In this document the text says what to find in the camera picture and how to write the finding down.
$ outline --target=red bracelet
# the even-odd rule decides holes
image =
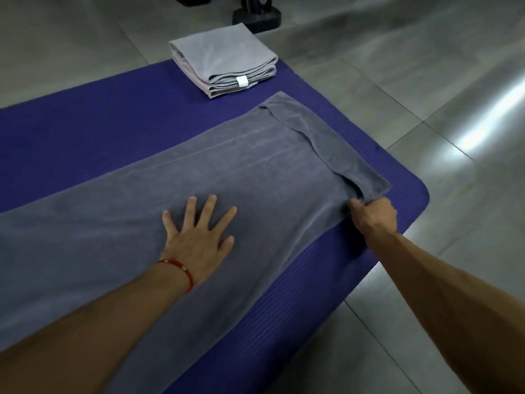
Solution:
[[[189,272],[188,269],[184,266],[184,264],[182,264],[180,261],[177,261],[174,258],[170,258],[168,260],[160,260],[159,263],[170,263],[171,265],[179,267],[182,271],[186,272],[186,275],[189,279],[189,289],[186,291],[186,293],[189,293],[193,289],[193,276],[191,272]]]

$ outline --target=finger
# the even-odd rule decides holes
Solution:
[[[204,205],[204,208],[202,209],[202,213],[200,214],[199,222],[197,223],[199,228],[208,229],[209,220],[212,218],[212,213],[216,202],[217,197],[215,195],[210,195],[206,201],[206,204]]]
[[[213,232],[215,232],[217,235],[222,235],[228,227],[228,225],[232,222],[233,217],[235,217],[236,214],[236,207],[232,207],[230,210],[228,210],[226,214],[223,215],[223,218],[221,218],[220,221],[217,223],[217,225],[215,225],[215,228],[213,228]]]
[[[175,227],[175,224],[173,224],[173,221],[171,220],[170,212],[167,210],[162,212],[162,223],[164,224],[164,228],[166,228],[168,240],[179,233]]]
[[[219,246],[219,250],[217,251],[217,262],[218,264],[222,263],[226,256],[229,254],[230,251],[232,251],[233,243],[234,243],[233,236],[229,236],[226,238],[224,242]]]
[[[351,212],[357,212],[364,207],[363,203],[359,199],[349,199],[346,202],[346,205]]]
[[[186,204],[186,212],[184,213],[184,224],[182,225],[182,232],[186,232],[195,227],[195,205],[197,198],[190,196]]]

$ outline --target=towel label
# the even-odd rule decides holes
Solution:
[[[239,83],[239,87],[247,87],[248,86],[248,78],[246,76],[237,76],[237,83]]]

